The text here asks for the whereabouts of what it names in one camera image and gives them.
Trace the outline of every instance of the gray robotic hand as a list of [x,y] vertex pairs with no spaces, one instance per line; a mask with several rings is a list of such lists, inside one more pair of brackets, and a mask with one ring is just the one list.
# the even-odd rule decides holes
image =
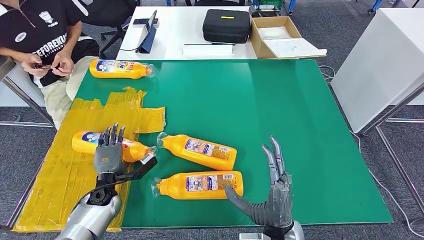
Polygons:
[[97,172],[95,188],[77,201],[66,226],[56,240],[99,240],[121,210],[122,200],[115,186],[142,178],[157,163],[152,153],[140,159],[140,166],[126,173],[128,163],[122,158],[125,127],[117,134],[118,123],[108,127],[98,139],[94,155]]
[[[301,225],[292,219],[292,178],[285,170],[280,144],[273,136],[270,136],[269,140],[273,152],[265,144],[262,144],[262,150],[268,161],[271,183],[267,201],[251,203],[239,196],[229,185],[224,186],[225,194],[228,200],[249,216],[255,224],[266,226],[264,234],[267,237],[271,239],[303,240]],[[240,234],[240,239],[242,239],[243,234],[246,237],[251,233]]]

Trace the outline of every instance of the white table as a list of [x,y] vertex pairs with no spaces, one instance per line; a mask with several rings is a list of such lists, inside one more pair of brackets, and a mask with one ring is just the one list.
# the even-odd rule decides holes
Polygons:
[[139,6],[135,8],[120,49],[138,46],[141,27],[133,27],[134,19],[148,19],[157,10],[159,27],[149,54],[119,50],[117,60],[189,60],[189,59],[256,59],[250,39],[236,44],[231,55],[183,55],[184,44],[206,44],[203,38],[203,21],[209,9],[249,11],[248,6]]
[[355,133],[424,83],[423,22],[424,8],[378,9],[331,81]]

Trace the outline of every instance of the green tabletop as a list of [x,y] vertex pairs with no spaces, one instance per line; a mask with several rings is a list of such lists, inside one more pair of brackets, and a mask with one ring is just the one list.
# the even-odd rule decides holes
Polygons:
[[[292,174],[293,218],[301,224],[387,223],[393,219],[314,60],[145,61],[156,77],[96,79],[87,73],[76,97],[100,99],[130,86],[147,91],[143,107],[166,107],[165,131],[237,149],[244,197],[265,201],[269,169],[261,144],[280,142]],[[139,141],[156,144],[157,133]],[[248,226],[228,200],[154,198],[153,178],[212,171],[161,149],[158,164],[133,181],[122,227]]]

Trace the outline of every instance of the detergent bottle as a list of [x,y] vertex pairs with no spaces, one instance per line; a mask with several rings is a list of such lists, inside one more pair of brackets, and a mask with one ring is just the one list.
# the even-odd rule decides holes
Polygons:
[[177,173],[166,179],[155,178],[151,190],[154,197],[168,195],[177,200],[227,199],[225,185],[243,195],[243,178],[239,171]]
[[233,170],[237,155],[237,150],[229,146],[182,134],[171,136],[165,132],[157,136],[157,147],[168,149],[177,157],[219,171]]
[[[95,154],[100,132],[80,131],[72,137],[72,149],[79,153]],[[156,147],[145,146],[138,141],[122,140],[122,159],[128,163],[140,161],[146,154],[156,154]]]
[[96,78],[128,78],[139,79],[154,75],[153,64],[142,64],[136,61],[95,59],[90,63],[90,73]]

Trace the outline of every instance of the bottle cap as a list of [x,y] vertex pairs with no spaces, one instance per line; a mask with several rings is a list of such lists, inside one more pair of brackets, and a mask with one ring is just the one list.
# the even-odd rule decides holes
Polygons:
[[151,146],[146,150],[145,154],[151,153],[153,154],[153,156],[157,157],[158,156],[158,147],[156,146]]
[[153,64],[148,64],[145,69],[146,69],[146,76],[147,77],[154,77],[155,76],[156,69],[155,69],[155,66]]
[[167,144],[168,146],[164,145],[164,138],[166,138],[168,136],[168,134],[166,132],[161,132],[159,133],[159,135],[157,135],[157,141],[156,141],[156,145],[158,148],[162,149],[165,147],[169,147],[169,143]]
[[150,184],[151,194],[154,198],[161,195],[161,181],[162,179],[155,177]]

